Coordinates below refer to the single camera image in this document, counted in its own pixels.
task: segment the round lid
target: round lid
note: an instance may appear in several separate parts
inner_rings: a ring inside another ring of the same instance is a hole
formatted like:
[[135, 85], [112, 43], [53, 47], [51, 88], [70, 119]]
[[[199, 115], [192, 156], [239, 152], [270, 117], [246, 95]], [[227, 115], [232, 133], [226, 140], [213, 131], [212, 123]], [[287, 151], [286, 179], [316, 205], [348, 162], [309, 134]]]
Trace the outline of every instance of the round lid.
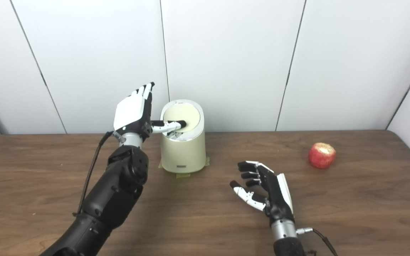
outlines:
[[186, 121], [186, 127], [176, 130], [177, 133], [185, 133], [194, 129], [200, 121], [199, 111], [187, 103], [177, 103], [170, 106], [164, 112], [164, 121]]

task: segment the robotic arm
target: robotic arm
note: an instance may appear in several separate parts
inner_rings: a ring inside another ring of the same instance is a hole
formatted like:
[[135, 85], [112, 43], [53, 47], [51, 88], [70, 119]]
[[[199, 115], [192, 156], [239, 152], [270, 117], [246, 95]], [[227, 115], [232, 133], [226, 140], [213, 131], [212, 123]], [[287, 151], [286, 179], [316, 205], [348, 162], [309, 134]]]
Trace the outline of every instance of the robotic arm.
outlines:
[[72, 225], [41, 256], [95, 256], [112, 230], [126, 220], [148, 178], [148, 156], [142, 143], [152, 133], [186, 126], [185, 121], [151, 121], [153, 86], [151, 82], [140, 87], [118, 104], [115, 131], [106, 133], [98, 150], [111, 135], [120, 141], [120, 147], [110, 155], [102, 177], [82, 198]]

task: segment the cable connector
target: cable connector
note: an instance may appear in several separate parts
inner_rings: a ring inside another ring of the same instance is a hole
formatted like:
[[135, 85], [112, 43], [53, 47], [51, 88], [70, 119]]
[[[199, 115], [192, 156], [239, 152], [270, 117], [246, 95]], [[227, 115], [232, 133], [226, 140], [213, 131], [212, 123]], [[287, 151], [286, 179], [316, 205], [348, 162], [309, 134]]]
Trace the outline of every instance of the cable connector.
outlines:
[[113, 131], [112, 135], [117, 138], [117, 140], [123, 144], [126, 141], [126, 138], [124, 138], [123, 136], [121, 136], [119, 133], [117, 133], [116, 131]]
[[303, 235], [304, 233], [309, 233], [309, 232], [312, 232], [312, 231], [313, 231], [312, 228], [301, 228], [301, 229], [296, 230], [296, 234], [297, 235]]

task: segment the white robotic hand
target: white robotic hand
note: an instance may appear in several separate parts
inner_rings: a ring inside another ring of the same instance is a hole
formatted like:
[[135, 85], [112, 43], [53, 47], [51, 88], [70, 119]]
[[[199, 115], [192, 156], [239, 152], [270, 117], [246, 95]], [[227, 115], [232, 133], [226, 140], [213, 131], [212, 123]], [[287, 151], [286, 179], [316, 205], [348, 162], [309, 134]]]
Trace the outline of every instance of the white robotic hand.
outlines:
[[139, 136], [145, 141], [151, 133], [164, 133], [186, 126], [185, 121], [151, 121], [153, 86], [154, 82], [141, 86], [117, 105], [114, 129], [117, 136], [122, 135], [122, 143], [129, 137]]

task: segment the robotic hand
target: robotic hand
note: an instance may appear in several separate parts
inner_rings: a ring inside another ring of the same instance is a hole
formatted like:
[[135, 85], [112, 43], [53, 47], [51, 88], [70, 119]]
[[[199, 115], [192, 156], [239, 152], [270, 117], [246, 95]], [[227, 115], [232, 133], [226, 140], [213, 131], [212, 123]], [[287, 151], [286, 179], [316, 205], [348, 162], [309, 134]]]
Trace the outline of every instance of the robotic hand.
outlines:
[[114, 120], [114, 135], [122, 144], [142, 144], [151, 133], [164, 133], [186, 126], [181, 121], [151, 121], [151, 89], [154, 83], [146, 84], [132, 92], [117, 105]]
[[230, 185], [235, 193], [250, 206], [263, 211], [270, 219], [272, 228], [273, 249], [276, 256], [304, 256], [303, 246], [298, 240], [298, 233], [312, 231], [295, 229], [292, 200], [284, 174], [278, 176], [260, 162], [245, 161], [238, 163], [238, 170], [243, 172], [241, 178], [250, 178], [246, 186], [260, 185], [268, 192], [268, 198], [254, 192], [249, 192], [236, 181]]
[[[151, 121], [153, 86], [151, 82], [140, 87], [118, 104], [115, 131], [107, 132], [99, 142], [75, 221], [41, 256], [95, 256], [112, 230], [126, 220], [148, 178], [148, 156], [142, 143], [152, 133], [186, 126], [185, 121]], [[112, 135], [120, 147], [110, 155], [104, 174], [85, 197], [99, 149]]]

